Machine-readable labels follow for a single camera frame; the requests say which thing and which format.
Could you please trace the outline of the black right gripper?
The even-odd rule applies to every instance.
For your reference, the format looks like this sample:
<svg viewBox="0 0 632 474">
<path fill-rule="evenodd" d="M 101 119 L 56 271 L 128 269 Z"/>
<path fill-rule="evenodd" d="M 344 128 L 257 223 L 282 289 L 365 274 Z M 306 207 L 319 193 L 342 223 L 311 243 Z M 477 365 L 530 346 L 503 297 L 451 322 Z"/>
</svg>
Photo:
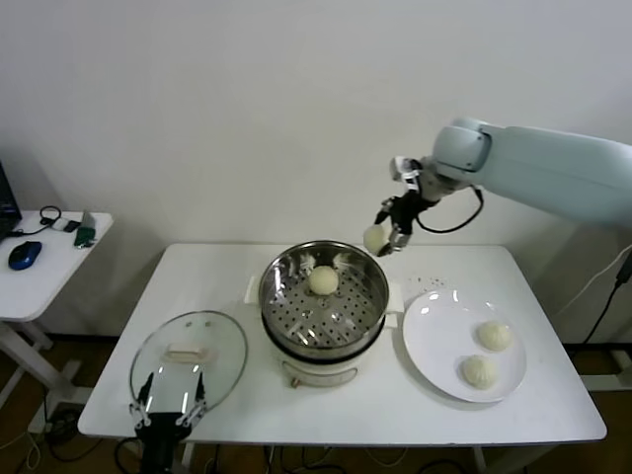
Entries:
<svg viewBox="0 0 632 474">
<path fill-rule="evenodd" d="M 400 197 L 389 197 L 381 203 L 376 214 L 375 223 L 383 223 L 391 215 L 391 223 L 395 228 L 382 230 L 381 246 L 378 256 L 387 256 L 404 250 L 413 233 L 413 223 L 420 213 L 436 206 L 438 200 L 426 200 L 421 194 L 408 191 Z"/>
</svg>

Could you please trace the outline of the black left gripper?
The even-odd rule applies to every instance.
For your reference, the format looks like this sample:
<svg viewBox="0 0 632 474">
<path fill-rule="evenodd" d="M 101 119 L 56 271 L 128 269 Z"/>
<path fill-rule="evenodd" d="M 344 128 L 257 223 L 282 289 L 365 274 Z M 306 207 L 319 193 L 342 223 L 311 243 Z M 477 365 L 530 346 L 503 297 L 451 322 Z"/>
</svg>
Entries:
<svg viewBox="0 0 632 474">
<path fill-rule="evenodd" d="M 181 413 L 147 414 L 153 378 L 154 373 L 150 372 L 128 410 L 136 426 L 136 436 L 146 446 L 174 447 L 191 434 L 192 426 L 196 426 L 207 411 L 203 372 L 197 373 L 195 390 L 184 394 Z"/>
</svg>

